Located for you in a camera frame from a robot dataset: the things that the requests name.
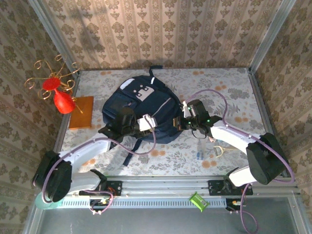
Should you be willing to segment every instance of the patterned wallpaper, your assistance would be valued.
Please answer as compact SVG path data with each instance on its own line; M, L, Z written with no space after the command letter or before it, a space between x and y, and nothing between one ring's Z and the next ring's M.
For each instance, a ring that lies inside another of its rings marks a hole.
M248 67L281 0L43 0L84 69Z
M257 70L312 221L312 0L297 0Z
M49 75L35 70L34 62L46 59L55 67L57 54L26 0L0 1L1 234L21 233L35 194L31 179L57 137L61 115L36 90L24 88L27 78Z

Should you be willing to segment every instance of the white patch on backpack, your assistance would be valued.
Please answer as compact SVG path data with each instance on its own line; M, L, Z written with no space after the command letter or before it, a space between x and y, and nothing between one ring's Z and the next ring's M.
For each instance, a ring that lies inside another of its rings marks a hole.
M154 92L154 89L146 86L138 91L136 97L141 101L144 101L150 94L152 94L152 92Z

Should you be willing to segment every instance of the backpack strap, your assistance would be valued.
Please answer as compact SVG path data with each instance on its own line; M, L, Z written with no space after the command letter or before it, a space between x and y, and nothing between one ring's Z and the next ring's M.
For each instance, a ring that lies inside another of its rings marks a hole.
M150 66L150 70L148 71L151 77L154 77L152 69L162 69L162 65L153 65Z
M140 147L141 143L142 143L142 140L141 140L141 139L138 139L138 140L136 141L136 144L135 144L135 146L133 147L132 151L134 152L134 151L138 150L138 148ZM127 166L129 165L129 162L130 162L132 156L133 156L132 153L129 153L129 154L128 154L128 156L126 157L126 159L125 159L124 162L123 162L123 165L124 165L124 166L127 167Z

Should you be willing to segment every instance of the decorative wire holder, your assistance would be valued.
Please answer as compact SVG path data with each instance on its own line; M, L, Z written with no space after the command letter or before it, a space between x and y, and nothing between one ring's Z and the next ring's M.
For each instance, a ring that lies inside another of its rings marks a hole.
M62 55L57 55L55 56L54 60L55 61L61 61L63 59ZM35 86L35 80L38 79L38 80L46 80L45 83L43 84L43 87L38 91L38 97L40 99L43 99L43 100L46 100L48 99L51 94L52 94L52 91L54 90L55 92L58 92L57 91L57 88L61 89L63 92L67 93L71 100L73 102L75 102L75 106L79 109L79 111L83 114L83 111L79 108L79 106L76 104L76 98L75 97L72 97L72 94L73 94L73 87L75 86L75 81L73 79L70 79L68 81L65 81L63 82L62 81L62 78L64 77L67 77L67 76L70 76L74 73L76 73L77 71L79 71L81 69L81 64L79 62L73 62L72 63L72 68L75 69L75 71L71 72L71 73L68 73L66 75L62 75L61 72L65 66L65 63L66 63L66 56L65 58L63 59L63 64L60 68L60 70L58 72L54 71L50 64L48 63L48 61L46 60L38 60L37 62L34 63L34 68L36 68L37 70L39 70L41 67L42 67L42 64L45 63L48 68L50 69L50 75L49 77L47 78L35 78L35 77L31 77L29 78L25 83L24 83L24 86L25 88L28 88L28 89L32 89L34 86Z

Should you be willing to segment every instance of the red vase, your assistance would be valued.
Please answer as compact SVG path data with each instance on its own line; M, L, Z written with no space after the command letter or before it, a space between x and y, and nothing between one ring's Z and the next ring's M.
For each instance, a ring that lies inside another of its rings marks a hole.
M57 107L58 111L62 114L71 113L76 107L76 104L72 100L71 96L65 92L60 92L57 89L55 89L54 91L54 104Z

